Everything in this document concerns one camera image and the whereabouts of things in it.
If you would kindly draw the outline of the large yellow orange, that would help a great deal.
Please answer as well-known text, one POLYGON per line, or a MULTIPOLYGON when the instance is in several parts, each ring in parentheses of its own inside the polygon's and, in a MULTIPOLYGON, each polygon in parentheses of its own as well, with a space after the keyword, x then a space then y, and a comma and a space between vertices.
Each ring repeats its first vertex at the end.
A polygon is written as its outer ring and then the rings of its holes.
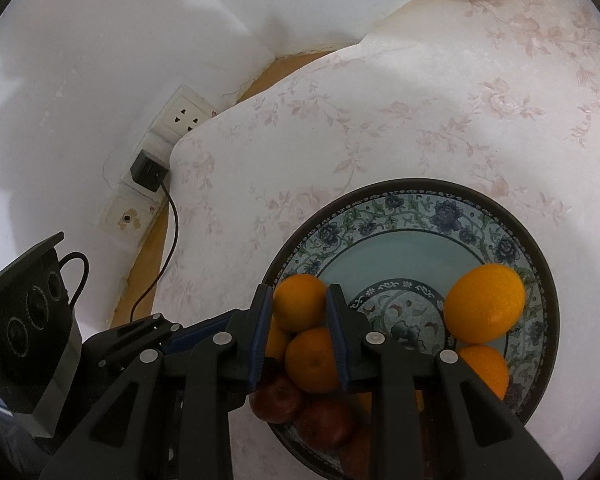
POLYGON ((505 398, 509 385, 508 367, 498 350, 475 344, 460 348, 457 353, 500 400, 505 398))

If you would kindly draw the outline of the small orange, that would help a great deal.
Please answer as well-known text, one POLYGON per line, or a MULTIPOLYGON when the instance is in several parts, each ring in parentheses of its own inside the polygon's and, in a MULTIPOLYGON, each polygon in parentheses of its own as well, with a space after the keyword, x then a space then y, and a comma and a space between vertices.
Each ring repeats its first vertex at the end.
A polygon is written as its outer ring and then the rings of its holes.
POLYGON ((273 295, 277 325, 289 333, 301 333, 325 321, 327 286, 314 275, 294 274, 281 281, 273 295))

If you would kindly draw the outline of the small red apple with stem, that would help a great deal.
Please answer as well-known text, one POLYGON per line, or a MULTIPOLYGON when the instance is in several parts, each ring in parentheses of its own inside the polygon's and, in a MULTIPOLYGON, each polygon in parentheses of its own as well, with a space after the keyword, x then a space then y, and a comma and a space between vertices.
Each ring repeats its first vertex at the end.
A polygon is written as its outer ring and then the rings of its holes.
POLYGON ((307 446, 317 452, 329 452, 350 436, 354 422, 348 402, 330 398, 309 404, 294 426, 307 446))

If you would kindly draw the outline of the large orange pile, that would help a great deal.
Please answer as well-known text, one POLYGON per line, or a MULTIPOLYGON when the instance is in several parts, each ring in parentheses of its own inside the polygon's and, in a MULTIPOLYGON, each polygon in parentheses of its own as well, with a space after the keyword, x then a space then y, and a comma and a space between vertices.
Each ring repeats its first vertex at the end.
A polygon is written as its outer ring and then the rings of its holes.
POLYGON ((485 344, 505 335, 521 318, 526 290, 502 264, 478 266, 450 289, 443 304, 446 328, 465 344, 485 344))

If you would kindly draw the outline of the black power adapter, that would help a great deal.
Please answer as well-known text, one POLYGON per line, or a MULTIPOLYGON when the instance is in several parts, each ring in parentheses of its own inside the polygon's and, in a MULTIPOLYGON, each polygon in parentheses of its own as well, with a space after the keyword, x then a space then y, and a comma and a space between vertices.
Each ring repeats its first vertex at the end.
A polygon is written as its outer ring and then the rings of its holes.
POLYGON ((146 150, 140 150, 130 169, 132 181, 151 193, 162 188, 168 173, 169 168, 146 150))

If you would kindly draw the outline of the blue floral ceramic plate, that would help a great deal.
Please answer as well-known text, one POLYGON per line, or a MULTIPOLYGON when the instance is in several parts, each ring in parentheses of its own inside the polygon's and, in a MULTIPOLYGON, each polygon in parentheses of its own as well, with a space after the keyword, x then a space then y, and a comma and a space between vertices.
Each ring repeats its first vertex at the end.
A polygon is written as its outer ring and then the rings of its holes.
POLYGON ((274 258, 265 283, 312 274, 341 286, 370 326, 423 354, 456 350, 443 299, 467 272, 488 263, 516 271, 526 290, 519 321, 492 341, 508 366, 504 402, 526 422, 540 403, 557 354, 558 300, 538 244, 505 208, 458 184, 381 182, 317 211, 274 258))

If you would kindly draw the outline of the white floral table cover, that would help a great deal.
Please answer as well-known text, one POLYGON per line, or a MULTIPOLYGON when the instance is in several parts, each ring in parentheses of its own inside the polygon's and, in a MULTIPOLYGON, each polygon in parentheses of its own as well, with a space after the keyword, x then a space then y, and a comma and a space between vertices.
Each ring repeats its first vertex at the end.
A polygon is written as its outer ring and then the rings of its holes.
POLYGON ((568 479, 600 452, 600 14, 591 0, 414 0, 176 144, 181 238, 154 307, 249 304, 294 231, 372 183, 434 178, 510 211, 557 288, 530 430, 568 479))

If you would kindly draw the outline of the white coax wall plate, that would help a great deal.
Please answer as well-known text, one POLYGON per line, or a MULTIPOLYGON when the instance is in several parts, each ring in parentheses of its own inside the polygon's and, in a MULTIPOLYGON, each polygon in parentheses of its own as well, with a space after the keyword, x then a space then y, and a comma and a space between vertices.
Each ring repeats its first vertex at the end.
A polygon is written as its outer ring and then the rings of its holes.
POLYGON ((160 206, 142 194, 125 188, 111 195, 99 219, 99 227, 125 244, 139 245, 154 224, 160 206))

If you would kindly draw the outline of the white wall socket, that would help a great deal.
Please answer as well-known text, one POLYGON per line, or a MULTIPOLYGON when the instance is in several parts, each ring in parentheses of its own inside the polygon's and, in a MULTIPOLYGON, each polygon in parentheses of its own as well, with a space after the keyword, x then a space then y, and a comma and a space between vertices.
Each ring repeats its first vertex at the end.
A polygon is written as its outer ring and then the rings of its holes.
POLYGON ((193 89, 181 86, 166 103, 151 125, 151 130, 175 144, 187 133, 218 114, 193 89))

